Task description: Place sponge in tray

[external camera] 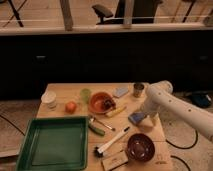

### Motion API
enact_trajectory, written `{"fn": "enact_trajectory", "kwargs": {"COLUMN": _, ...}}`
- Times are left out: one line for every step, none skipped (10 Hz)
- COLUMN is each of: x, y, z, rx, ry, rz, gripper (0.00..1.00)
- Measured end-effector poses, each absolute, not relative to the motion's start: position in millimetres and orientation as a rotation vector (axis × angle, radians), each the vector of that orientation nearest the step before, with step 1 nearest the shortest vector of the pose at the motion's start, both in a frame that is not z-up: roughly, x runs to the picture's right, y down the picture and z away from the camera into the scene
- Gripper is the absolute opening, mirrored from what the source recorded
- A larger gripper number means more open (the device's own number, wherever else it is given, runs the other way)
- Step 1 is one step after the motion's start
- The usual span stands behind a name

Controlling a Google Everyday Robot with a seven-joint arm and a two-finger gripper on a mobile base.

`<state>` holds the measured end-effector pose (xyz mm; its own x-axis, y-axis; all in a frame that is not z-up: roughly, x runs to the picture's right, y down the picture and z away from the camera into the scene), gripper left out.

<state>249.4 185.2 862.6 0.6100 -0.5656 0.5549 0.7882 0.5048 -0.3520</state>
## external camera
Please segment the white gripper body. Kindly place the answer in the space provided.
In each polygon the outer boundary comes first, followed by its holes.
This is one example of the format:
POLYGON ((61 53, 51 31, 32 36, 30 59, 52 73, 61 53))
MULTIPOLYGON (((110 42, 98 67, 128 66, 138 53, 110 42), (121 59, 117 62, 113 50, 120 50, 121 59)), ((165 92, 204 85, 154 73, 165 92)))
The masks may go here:
POLYGON ((140 107, 143 114, 154 117, 157 114, 158 104, 149 98, 146 98, 140 107))

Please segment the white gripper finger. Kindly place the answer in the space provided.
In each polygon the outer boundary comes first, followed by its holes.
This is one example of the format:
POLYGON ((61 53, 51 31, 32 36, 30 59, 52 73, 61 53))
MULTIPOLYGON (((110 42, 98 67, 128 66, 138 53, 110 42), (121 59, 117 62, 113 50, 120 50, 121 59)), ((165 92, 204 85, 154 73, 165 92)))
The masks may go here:
POLYGON ((156 126, 156 124, 157 124, 157 118, 156 117, 151 117, 150 120, 152 122, 152 125, 156 126))

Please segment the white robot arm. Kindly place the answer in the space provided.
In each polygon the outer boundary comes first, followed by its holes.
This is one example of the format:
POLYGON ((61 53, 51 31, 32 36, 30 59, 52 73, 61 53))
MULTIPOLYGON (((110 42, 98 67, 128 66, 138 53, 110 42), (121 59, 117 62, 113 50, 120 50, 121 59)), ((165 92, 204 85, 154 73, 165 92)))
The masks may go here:
POLYGON ((146 98, 141 105, 142 112, 154 117, 162 106, 213 143, 213 113, 176 98, 172 92, 173 86, 169 81, 148 84, 145 88, 146 98))

